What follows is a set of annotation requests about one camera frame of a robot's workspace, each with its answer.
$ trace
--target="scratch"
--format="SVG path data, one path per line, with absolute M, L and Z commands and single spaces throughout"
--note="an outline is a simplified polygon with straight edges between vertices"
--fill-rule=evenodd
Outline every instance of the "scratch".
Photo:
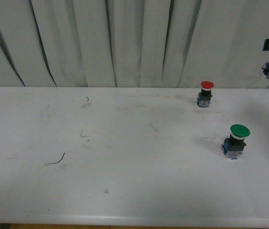
M 61 162 L 62 159 L 63 159 L 63 157 L 64 157 L 64 154 L 65 154 L 65 153 L 63 153 L 62 158 L 61 158 L 58 162 L 55 162 L 55 163 L 45 163 L 45 165 L 46 165 L 46 166 L 48 166 L 48 165 L 54 165 L 54 164 L 57 164 L 57 163 Z
M 8 159 L 14 159 L 16 155 L 17 155 L 17 154 L 15 154 L 13 157 L 9 157 Z
M 88 136 L 83 136 L 83 130 L 82 130 L 82 132 L 81 132 L 81 137 L 88 137 Z
M 151 123 L 149 125 L 158 133 L 159 127 L 155 128 Z

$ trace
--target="red button cap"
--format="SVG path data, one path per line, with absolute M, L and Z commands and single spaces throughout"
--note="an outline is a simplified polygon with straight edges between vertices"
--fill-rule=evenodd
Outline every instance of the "red button cap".
M 214 84 L 212 82 L 209 82 L 209 81 L 203 81 L 201 83 L 201 86 L 203 88 L 206 88 L 206 89 L 211 89 L 212 87 L 214 87 Z

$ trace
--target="green button cap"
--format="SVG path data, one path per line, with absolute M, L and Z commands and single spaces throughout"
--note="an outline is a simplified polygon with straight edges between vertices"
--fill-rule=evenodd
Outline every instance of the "green button cap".
M 248 137 L 250 135 L 250 130 L 241 124 L 232 125 L 230 130 L 237 137 Z

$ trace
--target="small wire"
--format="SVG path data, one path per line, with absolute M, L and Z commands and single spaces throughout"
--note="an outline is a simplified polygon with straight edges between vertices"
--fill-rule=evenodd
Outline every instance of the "small wire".
M 63 153 L 62 158 L 61 158 L 58 162 L 55 162 L 55 163 L 45 163 L 45 165 L 46 165 L 46 166 L 47 166 L 47 165 L 54 165 L 54 164 L 57 164 L 57 163 L 61 162 L 62 159 L 63 159 L 63 157 L 64 157 L 64 154 L 65 154 L 65 153 Z

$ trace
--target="white table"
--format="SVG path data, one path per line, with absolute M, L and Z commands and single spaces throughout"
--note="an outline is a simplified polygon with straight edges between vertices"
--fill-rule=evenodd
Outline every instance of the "white table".
M 269 228 L 269 90 L 199 92 L 0 87 L 0 223 Z

